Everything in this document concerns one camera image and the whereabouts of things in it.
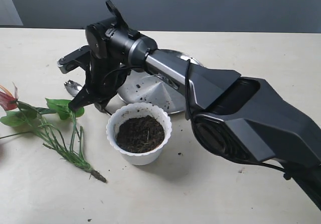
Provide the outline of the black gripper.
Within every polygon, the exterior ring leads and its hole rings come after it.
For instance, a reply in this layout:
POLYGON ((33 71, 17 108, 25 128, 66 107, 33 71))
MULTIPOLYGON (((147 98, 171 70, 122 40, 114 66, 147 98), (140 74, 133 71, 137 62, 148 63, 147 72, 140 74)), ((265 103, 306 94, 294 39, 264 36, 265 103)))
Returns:
POLYGON ((82 89, 69 88, 68 92, 74 97, 69 103, 69 109, 80 109, 93 104, 99 111, 108 111, 109 101, 117 94, 124 84, 129 69, 120 66, 113 58, 98 58, 90 52, 89 69, 86 71, 85 86, 82 89))

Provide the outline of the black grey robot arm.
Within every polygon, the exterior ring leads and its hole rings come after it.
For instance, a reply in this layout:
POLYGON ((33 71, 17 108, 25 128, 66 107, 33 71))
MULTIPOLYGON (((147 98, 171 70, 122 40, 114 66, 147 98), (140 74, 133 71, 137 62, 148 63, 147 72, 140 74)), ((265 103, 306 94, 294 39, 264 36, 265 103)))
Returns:
POLYGON ((115 18, 87 26, 85 35, 88 44, 60 62, 64 72, 86 73, 72 110, 107 104, 130 70, 162 75, 185 97, 186 118, 207 151, 238 164, 276 160, 284 178, 320 206, 320 127, 266 80, 180 59, 115 18))

